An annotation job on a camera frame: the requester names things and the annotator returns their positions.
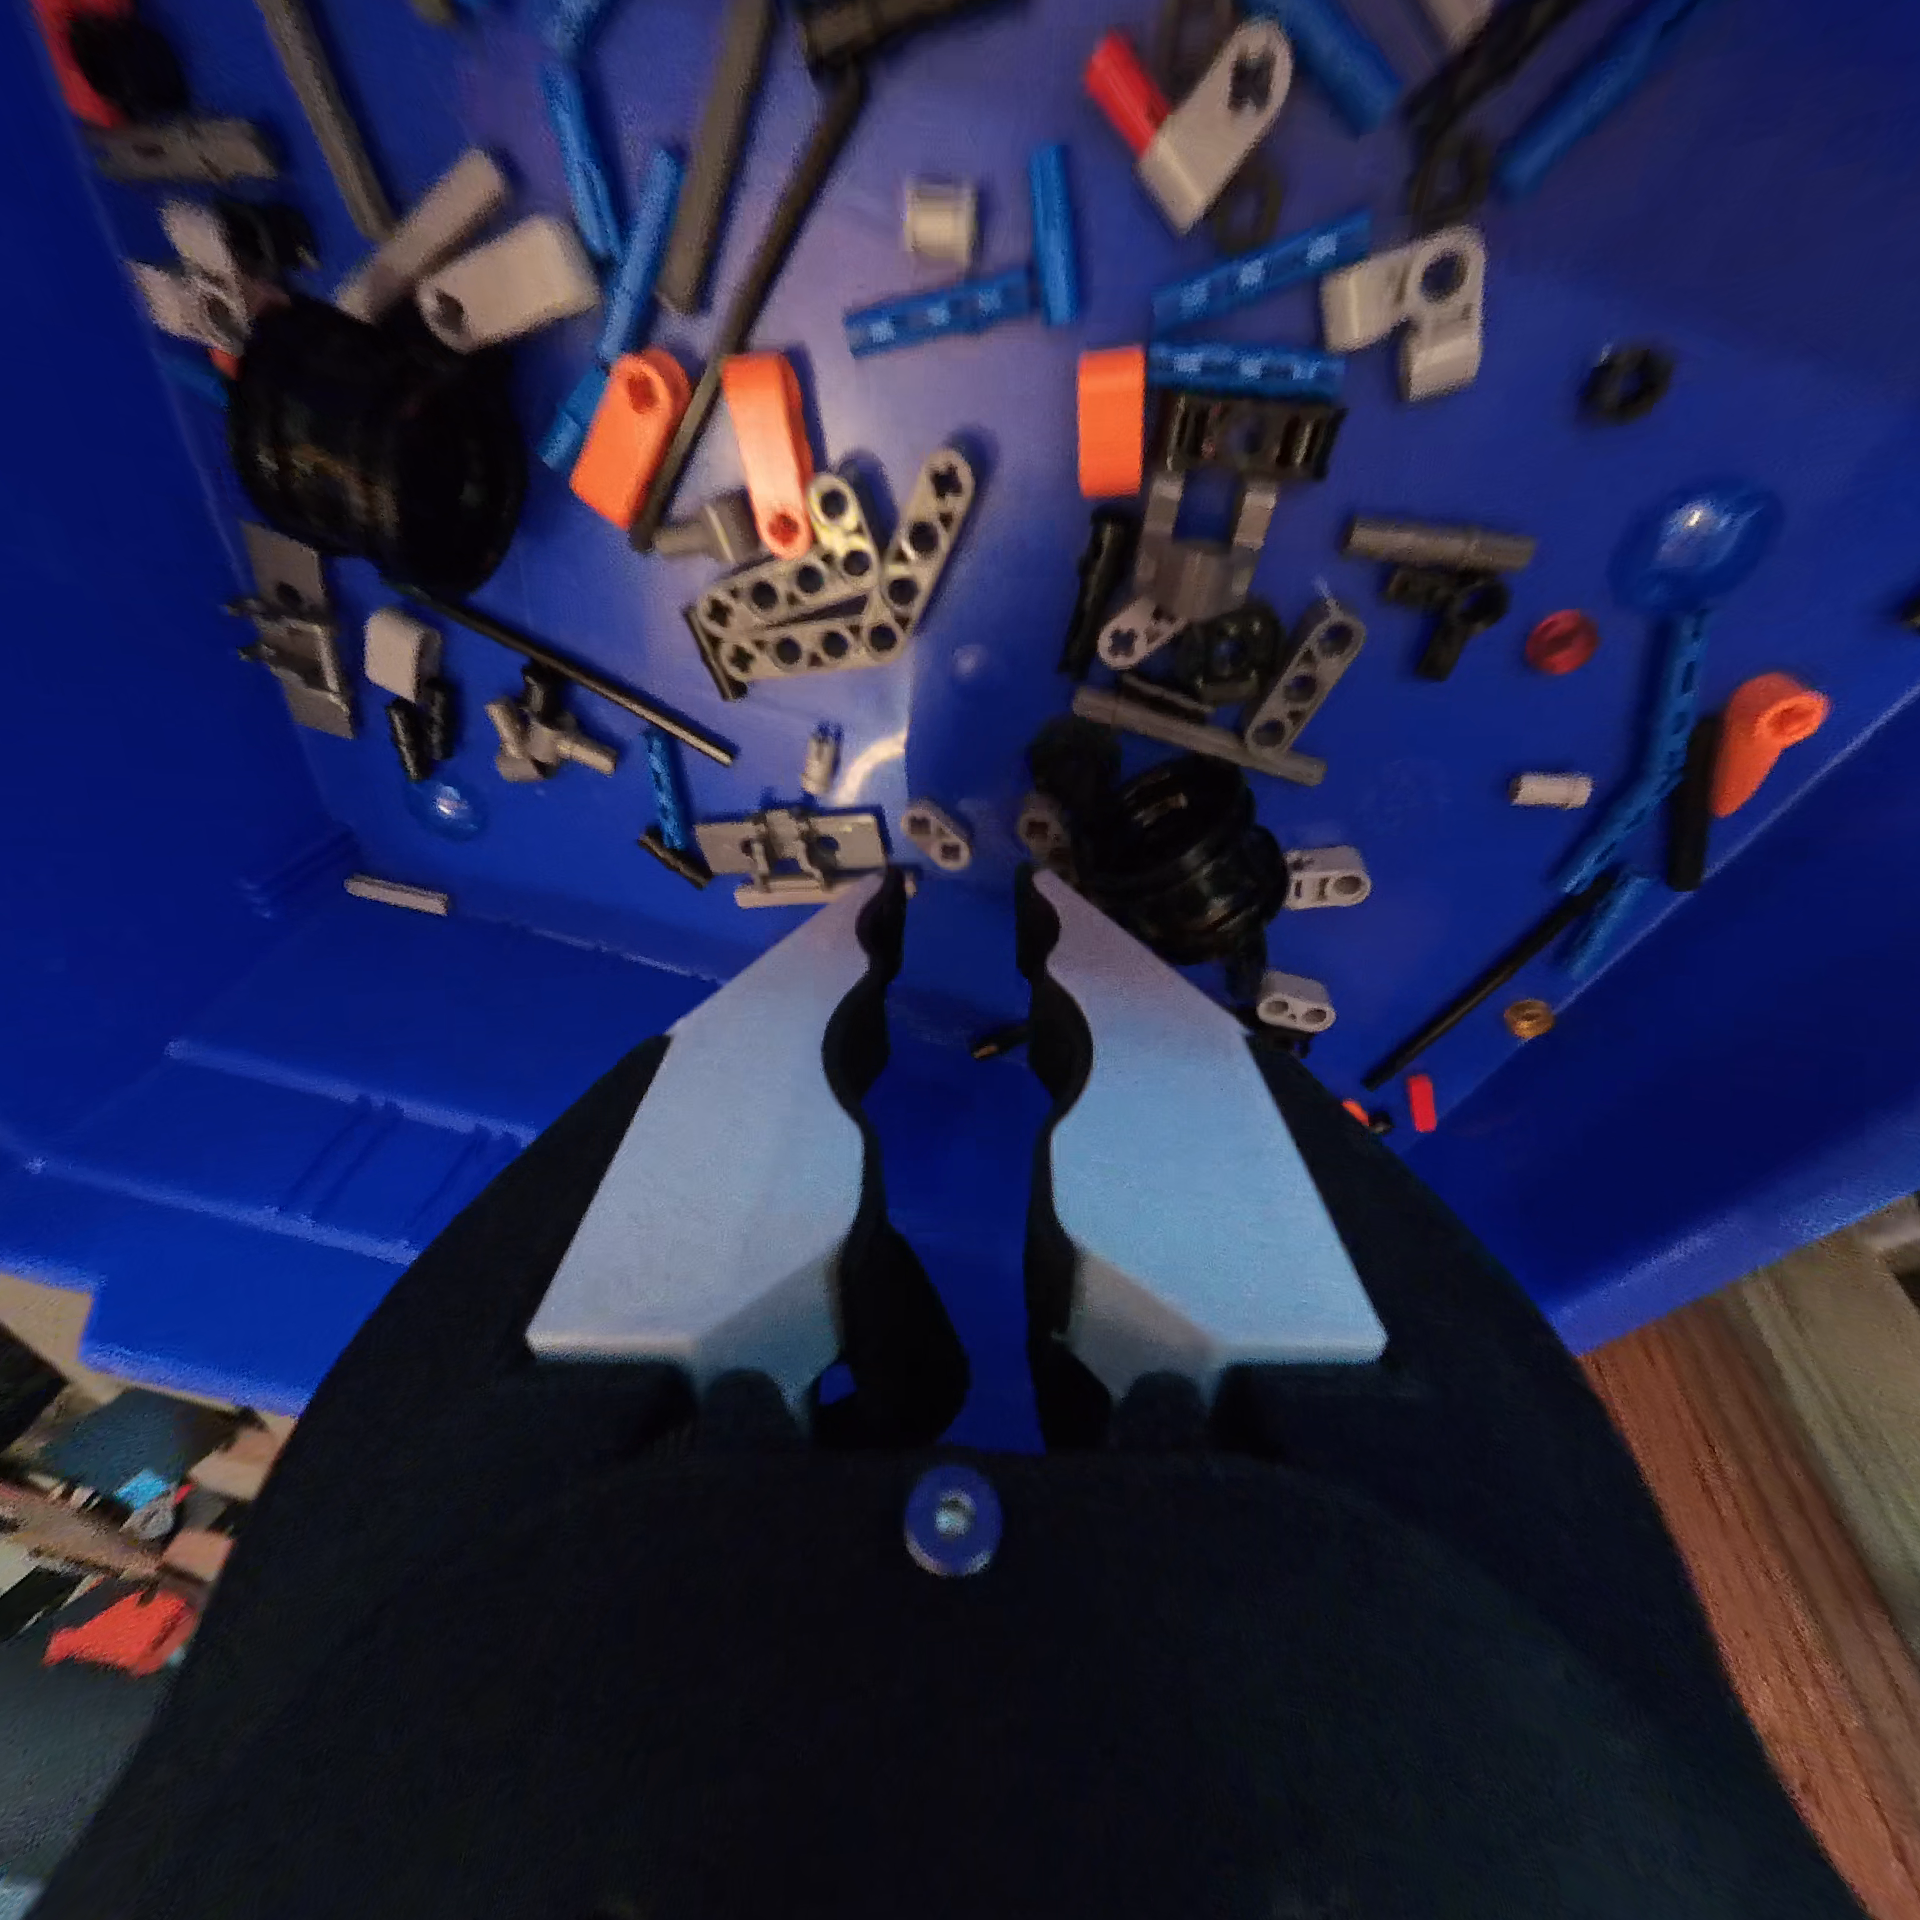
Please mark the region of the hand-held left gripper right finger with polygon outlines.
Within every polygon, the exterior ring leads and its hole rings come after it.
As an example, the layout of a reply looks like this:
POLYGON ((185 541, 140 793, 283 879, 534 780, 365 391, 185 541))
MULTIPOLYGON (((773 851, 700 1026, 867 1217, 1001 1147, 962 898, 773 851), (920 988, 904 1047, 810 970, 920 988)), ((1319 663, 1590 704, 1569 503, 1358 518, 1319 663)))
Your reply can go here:
POLYGON ((1048 1096, 1025 1230, 1044 1431, 1102 1431, 1146 1379, 1212 1410, 1243 1370, 1382 1360, 1243 1023, 1048 872, 1018 875, 1016 956, 1048 1096))

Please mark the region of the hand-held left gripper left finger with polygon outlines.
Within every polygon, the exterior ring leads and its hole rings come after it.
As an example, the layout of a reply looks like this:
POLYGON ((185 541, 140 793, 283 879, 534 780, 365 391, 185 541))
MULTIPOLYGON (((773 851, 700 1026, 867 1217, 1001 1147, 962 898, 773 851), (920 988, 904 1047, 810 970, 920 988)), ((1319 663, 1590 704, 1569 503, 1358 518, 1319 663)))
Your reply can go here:
POLYGON ((904 1381, 904 1241, 861 1113, 885 1052, 904 875, 838 891, 680 1016, 528 1322, 543 1364, 904 1381))

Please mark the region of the blue plastic parts bin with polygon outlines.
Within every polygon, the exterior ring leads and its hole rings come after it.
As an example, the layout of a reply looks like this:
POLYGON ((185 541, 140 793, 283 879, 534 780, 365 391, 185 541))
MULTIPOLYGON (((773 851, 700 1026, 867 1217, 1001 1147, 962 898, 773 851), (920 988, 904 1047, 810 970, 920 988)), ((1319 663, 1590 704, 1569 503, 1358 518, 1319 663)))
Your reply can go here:
MULTIPOLYGON (((476 595, 528 633, 729 738, 685 759, 700 816, 797 793, 838 725, 835 804, 931 797, 972 831, 928 877, 881 1081, 898 1217, 965 1316, 972 1404, 1014 1393, 1025 1120, 1016 1060, 1014 815, 1055 671, 1089 503, 1073 374, 1129 344, 1152 296, 1209 263, 1138 194, 1083 90, 1106 30, 1154 3, 1011 3, 871 74, 871 102, 755 328, 802 374, 817 448, 876 514, 938 443, 981 503, 912 655, 715 696, 680 625, 708 576, 639 559, 540 463, 476 595), (1034 271, 1027 158, 1067 145, 1079 319, 854 358, 844 314, 1034 271), (901 250, 908 179, 972 182, 965 271, 901 250)), ((1346 365, 1324 485, 1289 491, 1258 592, 1325 588, 1368 644, 1304 734, 1319 789, 1258 780, 1283 843, 1353 843, 1373 898, 1272 936, 1324 981, 1312 1069, 1342 1096, 1552 905, 1585 839, 1508 804, 1518 771, 1632 779, 1657 640, 1608 592, 1627 525, 1713 479, 1774 491, 1766 560, 1714 612, 1700 698, 1769 668, 1824 730, 1713 831, 1689 898, 1648 891, 1590 981, 1548 959, 1439 1044, 1429 1141, 1393 1147, 1590 1350, 1917 1188, 1917 5, 1713 3, 1547 184, 1485 210, 1482 371, 1404 404, 1397 340, 1346 365), (1618 344, 1676 358, 1632 426, 1582 419, 1618 344), (1429 614, 1393 563, 1342 555, 1353 516, 1536 541, 1508 614, 1423 680, 1429 614), (1579 671, 1521 660, 1548 612, 1598 620, 1579 671)), ((357 738, 292 725, 249 626, 246 501, 207 381, 172 355, 123 263, 165 256, 157 196, 98 179, 35 20, 2 5, 2 1265, 92 1296, 88 1355, 141 1381, 292 1410, 393 1271, 617 1056, 797 924, 694 891, 635 846, 650 821, 630 719, 582 698, 620 771, 493 775, 485 704, 519 663, 449 633, 463 735, 449 780, 487 828, 451 843, 403 804, 377 696, 357 738), (372 875, 451 895, 431 919, 350 898, 372 875)))

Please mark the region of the grey track link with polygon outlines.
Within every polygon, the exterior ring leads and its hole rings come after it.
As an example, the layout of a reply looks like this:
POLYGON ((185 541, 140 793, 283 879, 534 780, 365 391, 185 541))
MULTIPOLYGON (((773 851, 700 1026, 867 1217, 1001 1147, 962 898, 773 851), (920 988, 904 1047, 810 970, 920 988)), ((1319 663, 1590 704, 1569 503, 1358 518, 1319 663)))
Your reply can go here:
POLYGON ((271 671, 294 726, 357 738, 357 704, 321 555, 258 523, 240 525, 252 592, 226 607, 252 625, 240 647, 271 671))
POLYGON ((736 877, 748 895, 802 895, 890 864, 885 828, 873 811, 763 808, 704 821, 694 828, 708 872, 736 877))

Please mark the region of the black thin axle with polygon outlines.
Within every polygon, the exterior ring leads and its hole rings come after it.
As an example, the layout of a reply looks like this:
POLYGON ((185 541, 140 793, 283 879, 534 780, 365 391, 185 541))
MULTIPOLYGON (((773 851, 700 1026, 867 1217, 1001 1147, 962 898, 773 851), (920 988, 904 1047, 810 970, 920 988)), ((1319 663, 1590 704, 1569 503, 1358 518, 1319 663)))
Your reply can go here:
POLYGON ((740 288, 733 296, 729 310, 723 314, 716 335, 712 340, 708 365, 697 381, 685 416, 668 440, 660 470, 647 488, 644 503, 635 510, 632 525, 628 531, 630 550, 644 555, 654 550, 676 491, 680 488, 685 466, 697 454, 697 447, 708 428, 712 409, 723 391, 723 363, 740 354, 763 318, 765 303, 773 298, 779 279, 810 220, 817 198, 822 196, 838 158, 844 154, 854 126, 867 101, 867 75, 861 63, 848 68, 835 75, 833 89, 822 95, 810 138, 805 142, 802 158, 797 161, 776 213, 755 243, 755 252, 748 265, 740 288))
POLYGON ((1598 911, 1618 887, 1618 872, 1601 872, 1595 879, 1569 895, 1562 895, 1534 927, 1513 937, 1491 961, 1485 961, 1460 991, 1452 991, 1435 1013, 1429 1013, 1400 1044, 1388 1047, 1358 1084, 1381 1092, 1397 1073, 1415 1066, 1439 1040, 1450 1038, 1474 1011, 1518 977, 1536 956, 1562 941, 1569 927, 1598 911))

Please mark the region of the light grey small piece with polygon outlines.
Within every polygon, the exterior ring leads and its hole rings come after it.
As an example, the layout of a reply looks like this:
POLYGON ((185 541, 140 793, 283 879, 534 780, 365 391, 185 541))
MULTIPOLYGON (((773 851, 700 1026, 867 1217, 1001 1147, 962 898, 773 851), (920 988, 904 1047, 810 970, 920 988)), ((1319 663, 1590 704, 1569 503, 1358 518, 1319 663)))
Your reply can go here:
POLYGON ((368 685, 421 708, 442 667, 441 630, 415 612, 384 607, 368 614, 363 635, 363 671, 368 685))

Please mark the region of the black long pin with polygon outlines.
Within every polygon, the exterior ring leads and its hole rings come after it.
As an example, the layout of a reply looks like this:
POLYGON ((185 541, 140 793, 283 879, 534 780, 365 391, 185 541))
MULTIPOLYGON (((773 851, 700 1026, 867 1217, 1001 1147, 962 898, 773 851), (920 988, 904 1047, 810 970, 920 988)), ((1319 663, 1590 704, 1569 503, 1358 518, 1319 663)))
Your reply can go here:
POLYGON ((1062 640, 1057 671, 1083 680, 1096 657, 1096 635, 1126 585, 1138 544, 1138 516, 1129 507, 1096 507, 1089 518, 1089 544, 1075 560, 1075 595, 1062 640))

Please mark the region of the dark grey axle connector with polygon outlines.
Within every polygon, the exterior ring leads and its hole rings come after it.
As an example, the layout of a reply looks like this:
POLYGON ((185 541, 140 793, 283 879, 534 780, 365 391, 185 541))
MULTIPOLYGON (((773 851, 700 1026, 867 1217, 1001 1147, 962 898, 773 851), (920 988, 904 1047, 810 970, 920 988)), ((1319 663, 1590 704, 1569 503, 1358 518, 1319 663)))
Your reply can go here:
POLYGON ((660 525, 650 555, 745 567, 765 559, 748 491, 704 499, 689 516, 660 525))

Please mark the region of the blue transparent paddle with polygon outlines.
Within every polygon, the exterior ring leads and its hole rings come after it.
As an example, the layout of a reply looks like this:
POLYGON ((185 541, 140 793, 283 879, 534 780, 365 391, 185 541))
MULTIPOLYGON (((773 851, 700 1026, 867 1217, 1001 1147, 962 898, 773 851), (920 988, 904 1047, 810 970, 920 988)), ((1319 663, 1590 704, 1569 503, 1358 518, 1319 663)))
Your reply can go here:
POLYGON ((1685 758, 1700 667, 1717 607, 1766 560, 1785 525, 1774 491, 1740 479, 1681 488, 1637 516, 1608 563, 1608 592, 1657 640, 1645 770, 1685 758))

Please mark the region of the blue studded beam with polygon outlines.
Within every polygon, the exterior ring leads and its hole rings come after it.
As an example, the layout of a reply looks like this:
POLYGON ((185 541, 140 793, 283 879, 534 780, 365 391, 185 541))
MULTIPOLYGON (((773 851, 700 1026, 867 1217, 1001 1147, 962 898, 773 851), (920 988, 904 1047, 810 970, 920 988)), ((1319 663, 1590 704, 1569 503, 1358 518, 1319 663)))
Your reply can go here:
POLYGON ((1342 399, 1346 358, 1328 350, 1154 340, 1146 350, 1152 389, 1237 399, 1342 399))

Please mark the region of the light grey rounded connector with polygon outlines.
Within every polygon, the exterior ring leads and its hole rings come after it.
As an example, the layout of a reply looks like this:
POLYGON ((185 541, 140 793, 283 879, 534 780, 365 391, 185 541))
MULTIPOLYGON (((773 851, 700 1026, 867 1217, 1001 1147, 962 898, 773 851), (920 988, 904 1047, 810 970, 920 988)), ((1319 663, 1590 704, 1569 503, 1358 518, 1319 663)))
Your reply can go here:
POLYGON ((534 213, 415 288, 424 328, 457 354, 493 350, 600 309, 600 279, 571 220, 534 213))

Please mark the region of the light grey cross-hole liftarm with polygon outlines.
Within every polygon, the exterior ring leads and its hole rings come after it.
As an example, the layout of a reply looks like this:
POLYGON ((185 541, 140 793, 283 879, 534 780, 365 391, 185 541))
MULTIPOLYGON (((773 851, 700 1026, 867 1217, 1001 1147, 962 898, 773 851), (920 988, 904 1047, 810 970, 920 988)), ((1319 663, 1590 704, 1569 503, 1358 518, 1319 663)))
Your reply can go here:
POLYGON ((1224 198, 1294 90, 1294 45, 1262 14, 1233 28, 1199 81, 1165 108, 1136 179, 1170 233, 1186 234, 1224 198))

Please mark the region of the blue smooth pin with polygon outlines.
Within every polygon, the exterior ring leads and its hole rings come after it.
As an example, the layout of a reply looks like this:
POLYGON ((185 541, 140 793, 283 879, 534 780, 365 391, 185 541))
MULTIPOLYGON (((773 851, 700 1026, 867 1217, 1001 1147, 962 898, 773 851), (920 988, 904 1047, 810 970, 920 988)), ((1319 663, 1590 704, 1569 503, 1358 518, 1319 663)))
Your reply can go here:
POLYGON ((1404 81, 1345 3, 1268 3, 1268 11, 1312 89, 1353 136, 1393 117, 1404 81))

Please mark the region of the dark grey flat piece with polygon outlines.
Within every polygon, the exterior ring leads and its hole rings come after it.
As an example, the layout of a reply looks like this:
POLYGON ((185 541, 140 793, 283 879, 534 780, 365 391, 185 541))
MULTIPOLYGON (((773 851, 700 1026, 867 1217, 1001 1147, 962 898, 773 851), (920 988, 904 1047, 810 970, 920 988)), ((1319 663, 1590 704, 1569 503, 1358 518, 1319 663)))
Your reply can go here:
POLYGON ((274 142, 246 117, 182 116, 115 129, 88 126, 84 142, 98 176, 121 184, 231 188, 280 179, 274 142))

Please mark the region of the black frame connector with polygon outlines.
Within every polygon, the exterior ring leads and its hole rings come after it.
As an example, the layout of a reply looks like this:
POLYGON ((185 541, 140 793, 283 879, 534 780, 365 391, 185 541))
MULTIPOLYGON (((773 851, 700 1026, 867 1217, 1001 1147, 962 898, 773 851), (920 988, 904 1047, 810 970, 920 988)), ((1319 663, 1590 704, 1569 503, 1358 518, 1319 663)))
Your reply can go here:
POLYGON ((1346 408, 1318 399, 1165 391, 1147 453, 1170 474, 1318 485, 1328 477, 1346 408))

